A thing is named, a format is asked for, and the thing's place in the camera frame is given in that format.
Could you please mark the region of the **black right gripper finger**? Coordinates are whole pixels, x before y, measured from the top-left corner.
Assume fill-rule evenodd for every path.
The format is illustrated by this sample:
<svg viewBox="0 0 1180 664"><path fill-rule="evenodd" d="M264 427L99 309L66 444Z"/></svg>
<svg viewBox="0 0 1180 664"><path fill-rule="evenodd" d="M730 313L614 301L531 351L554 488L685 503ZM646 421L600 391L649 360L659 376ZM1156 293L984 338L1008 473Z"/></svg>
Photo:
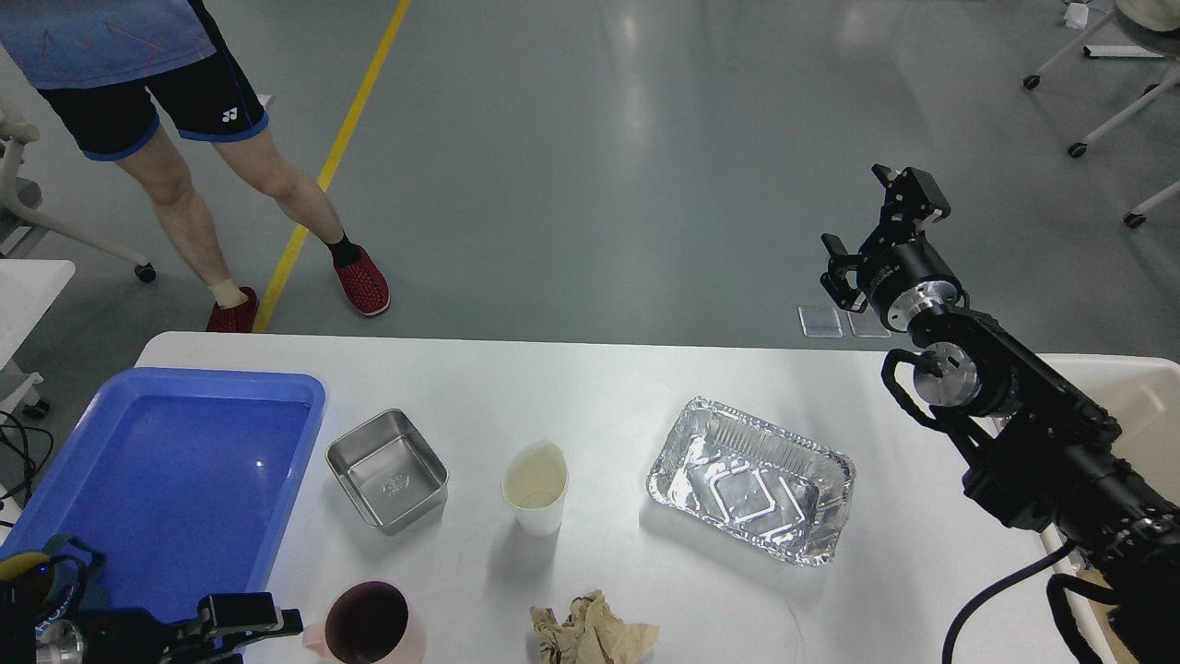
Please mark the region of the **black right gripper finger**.
<svg viewBox="0 0 1180 664"><path fill-rule="evenodd" d="M863 314L867 310L867 295L858 285L851 274L859 272L867 258L863 254L850 254L843 239L833 232L822 232L822 248L830 256L825 272L820 276L820 285L830 294L830 298L840 310L851 314Z"/></svg>
<svg viewBox="0 0 1180 664"><path fill-rule="evenodd" d="M948 197L926 170L897 170L877 163L871 171L885 189L879 221L871 234L873 243L914 243L926 236L927 228L951 215Z"/></svg>

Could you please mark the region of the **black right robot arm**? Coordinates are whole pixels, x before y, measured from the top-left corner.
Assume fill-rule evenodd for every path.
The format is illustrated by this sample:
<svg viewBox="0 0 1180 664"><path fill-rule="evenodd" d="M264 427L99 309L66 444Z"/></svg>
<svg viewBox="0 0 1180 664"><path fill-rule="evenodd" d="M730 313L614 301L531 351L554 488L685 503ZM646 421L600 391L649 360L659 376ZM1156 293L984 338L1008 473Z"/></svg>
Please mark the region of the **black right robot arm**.
<svg viewBox="0 0 1180 664"><path fill-rule="evenodd" d="M978 609L1079 553L1096 584L1053 573L1045 601L1079 663L1100 656L1082 635L1069 596L1108 606L1104 622L1139 663L1176 662L1176 504L1156 492L1113 446L1116 416L1020 343L964 287L926 237L951 208L926 170L876 164L879 219L854 252L822 234L830 261L822 289L848 314L871 311L910 338L881 363L881 383L914 423L943 433L966 462L962 491L1003 526L1055 527L1062 543L962 606L940 646L953 660L962 627Z"/></svg>

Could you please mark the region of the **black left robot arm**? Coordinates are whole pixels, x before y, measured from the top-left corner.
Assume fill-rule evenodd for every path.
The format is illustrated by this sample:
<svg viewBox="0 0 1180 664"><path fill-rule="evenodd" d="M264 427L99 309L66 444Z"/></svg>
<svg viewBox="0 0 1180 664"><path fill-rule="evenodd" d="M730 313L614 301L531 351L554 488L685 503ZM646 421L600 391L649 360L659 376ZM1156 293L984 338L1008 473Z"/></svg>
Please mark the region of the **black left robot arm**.
<svg viewBox="0 0 1180 664"><path fill-rule="evenodd" d="M203 597L186 622L145 609L106 609L106 555L59 534L4 559L5 663L241 663L242 647L303 635L296 609L271 594Z"/></svg>

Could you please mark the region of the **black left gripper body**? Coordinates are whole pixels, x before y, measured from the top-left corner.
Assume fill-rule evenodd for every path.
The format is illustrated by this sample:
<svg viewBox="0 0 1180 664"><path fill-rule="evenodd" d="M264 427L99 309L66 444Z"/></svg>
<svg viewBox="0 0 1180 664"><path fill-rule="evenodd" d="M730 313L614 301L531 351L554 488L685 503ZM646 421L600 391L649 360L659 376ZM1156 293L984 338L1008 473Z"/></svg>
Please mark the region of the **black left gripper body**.
<svg viewBox="0 0 1180 664"><path fill-rule="evenodd" d="M190 622L173 624L173 644L166 663L244 663L240 653L245 629L235 623L218 623L211 612Z"/></svg>

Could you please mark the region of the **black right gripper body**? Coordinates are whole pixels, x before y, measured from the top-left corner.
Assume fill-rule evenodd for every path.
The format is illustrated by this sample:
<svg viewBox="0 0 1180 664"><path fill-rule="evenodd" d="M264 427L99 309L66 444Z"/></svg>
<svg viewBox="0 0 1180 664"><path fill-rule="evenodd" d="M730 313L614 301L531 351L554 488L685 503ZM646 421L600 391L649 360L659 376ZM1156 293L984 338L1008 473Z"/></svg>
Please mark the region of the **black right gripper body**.
<svg viewBox="0 0 1180 664"><path fill-rule="evenodd" d="M860 248L858 303L872 308L890 331L906 333L912 320L936 305L961 305L961 280L922 231L877 228Z"/></svg>

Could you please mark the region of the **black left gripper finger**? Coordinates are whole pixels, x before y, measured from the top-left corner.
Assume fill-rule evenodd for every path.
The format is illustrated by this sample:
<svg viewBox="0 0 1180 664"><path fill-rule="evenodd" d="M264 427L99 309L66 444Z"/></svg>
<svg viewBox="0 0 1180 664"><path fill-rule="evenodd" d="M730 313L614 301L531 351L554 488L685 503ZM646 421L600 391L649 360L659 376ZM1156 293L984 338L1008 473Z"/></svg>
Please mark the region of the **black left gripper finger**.
<svg viewBox="0 0 1180 664"><path fill-rule="evenodd" d="M198 601L206 639L269 639L303 635L296 609L278 609L268 592L210 594Z"/></svg>

